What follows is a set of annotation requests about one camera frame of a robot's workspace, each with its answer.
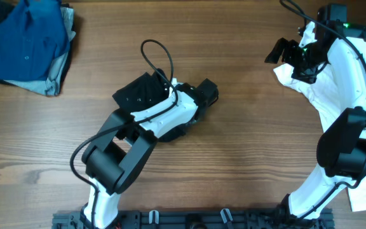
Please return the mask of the black t-shirt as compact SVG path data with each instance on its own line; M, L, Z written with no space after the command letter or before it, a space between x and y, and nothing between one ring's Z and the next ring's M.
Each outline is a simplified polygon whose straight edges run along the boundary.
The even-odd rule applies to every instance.
M133 116L138 129L120 130L116 137L136 140L141 130L151 131L159 142L171 142L186 135L198 106L194 99L181 90L183 84L172 81L173 88L158 73L142 76L119 89L113 99L119 108Z

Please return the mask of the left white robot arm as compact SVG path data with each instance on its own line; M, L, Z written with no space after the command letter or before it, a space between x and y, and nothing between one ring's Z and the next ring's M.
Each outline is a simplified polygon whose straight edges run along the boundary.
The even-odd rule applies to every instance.
M150 108L112 112L100 131L116 131L94 139L83 153L81 160L92 183L80 217L85 228L107 228L118 215L121 194L139 176L156 144L184 135L219 94L217 85L208 79L198 87L174 85L175 93Z

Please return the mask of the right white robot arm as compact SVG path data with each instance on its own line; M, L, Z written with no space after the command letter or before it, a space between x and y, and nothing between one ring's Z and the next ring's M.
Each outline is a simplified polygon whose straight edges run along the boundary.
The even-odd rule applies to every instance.
M292 78L307 84L329 67L341 98L341 114L318 141L317 166L276 208L276 222L286 225L314 221L342 189L366 177L366 27L349 23L347 7L335 3L321 7L314 22L314 42L282 38L266 57L291 65Z

